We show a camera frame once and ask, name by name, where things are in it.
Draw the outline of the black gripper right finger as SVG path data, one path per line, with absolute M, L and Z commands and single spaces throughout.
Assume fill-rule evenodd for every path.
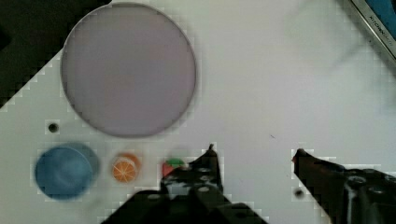
M 393 175 L 375 169 L 347 169 L 301 148 L 292 162 L 294 173 L 332 224 L 396 224 Z

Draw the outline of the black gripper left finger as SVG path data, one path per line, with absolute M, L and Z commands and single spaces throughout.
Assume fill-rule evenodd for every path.
M 161 180 L 161 192 L 171 199 L 187 196 L 194 188 L 214 188 L 223 192 L 219 157 L 215 145 L 210 144 L 203 155 L 177 167 Z

